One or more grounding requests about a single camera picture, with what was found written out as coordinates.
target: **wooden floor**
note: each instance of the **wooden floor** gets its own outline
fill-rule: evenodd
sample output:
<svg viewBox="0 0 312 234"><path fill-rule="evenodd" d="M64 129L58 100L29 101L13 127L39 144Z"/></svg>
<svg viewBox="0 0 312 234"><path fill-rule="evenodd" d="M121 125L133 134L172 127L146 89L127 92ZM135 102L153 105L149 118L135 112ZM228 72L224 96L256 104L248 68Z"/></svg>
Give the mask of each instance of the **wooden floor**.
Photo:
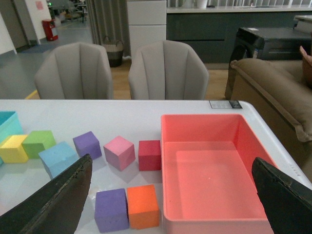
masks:
<svg viewBox="0 0 312 234"><path fill-rule="evenodd" d="M128 83L128 73L131 65L131 59L125 59L121 66L111 68L114 80L114 99L131 99ZM225 99L224 92L228 78L228 70L209 70L209 84L206 93L208 100ZM35 91L26 99L39 99Z"/></svg>

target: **pink cube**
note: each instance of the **pink cube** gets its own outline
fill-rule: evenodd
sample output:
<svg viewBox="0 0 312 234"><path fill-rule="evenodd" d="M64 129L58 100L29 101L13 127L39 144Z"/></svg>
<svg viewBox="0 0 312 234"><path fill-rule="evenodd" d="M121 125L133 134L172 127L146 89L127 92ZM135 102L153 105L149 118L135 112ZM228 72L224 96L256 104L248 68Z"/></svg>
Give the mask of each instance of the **pink cube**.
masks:
<svg viewBox="0 0 312 234"><path fill-rule="evenodd" d="M140 171L161 170L160 140L138 142L138 166Z"/></svg>
<svg viewBox="0 0 312 234"><path fill-rule="evenodd" d="M135 159L135 146L121 136L104 145L106 161L118 170L123 171Z"/></svg>

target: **doorway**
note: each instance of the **doorway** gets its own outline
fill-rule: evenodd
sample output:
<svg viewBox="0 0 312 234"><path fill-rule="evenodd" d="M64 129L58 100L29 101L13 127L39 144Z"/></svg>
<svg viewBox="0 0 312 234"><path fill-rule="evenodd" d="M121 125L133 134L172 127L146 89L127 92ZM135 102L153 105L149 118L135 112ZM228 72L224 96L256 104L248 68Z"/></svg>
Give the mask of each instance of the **doorway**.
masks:
<svg viewBox="0 0 312 234"><path fill-rule="evenodd" d="M13 0L1 0L0 13L17 52L28 49L29 43Z"/></svg>

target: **red cube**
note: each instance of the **red cube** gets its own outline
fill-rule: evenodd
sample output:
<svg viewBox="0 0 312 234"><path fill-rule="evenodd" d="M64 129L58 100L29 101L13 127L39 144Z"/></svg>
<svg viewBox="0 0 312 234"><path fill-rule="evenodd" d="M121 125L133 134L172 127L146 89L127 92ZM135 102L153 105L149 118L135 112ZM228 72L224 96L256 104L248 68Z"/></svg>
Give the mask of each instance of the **red cube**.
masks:
<svg viewBox="0 0 312 234"><path fill-rule="evenodd" d="M161 170L160 140L139 141L138 166L140 171Z"/></svg>

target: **green cube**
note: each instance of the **green cube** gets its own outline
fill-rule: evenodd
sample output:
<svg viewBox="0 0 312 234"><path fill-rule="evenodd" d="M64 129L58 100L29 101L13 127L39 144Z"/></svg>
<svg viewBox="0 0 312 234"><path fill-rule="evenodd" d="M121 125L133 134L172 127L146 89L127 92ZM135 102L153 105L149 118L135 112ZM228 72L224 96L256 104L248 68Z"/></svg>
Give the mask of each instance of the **green cube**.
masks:
<svg viewBox="0 0 312 234"><path fill-rule="evenodd" d="M55 146L51 131L32 131L23 141L22 146L29 158L40 158L39 153Z"/></svg>

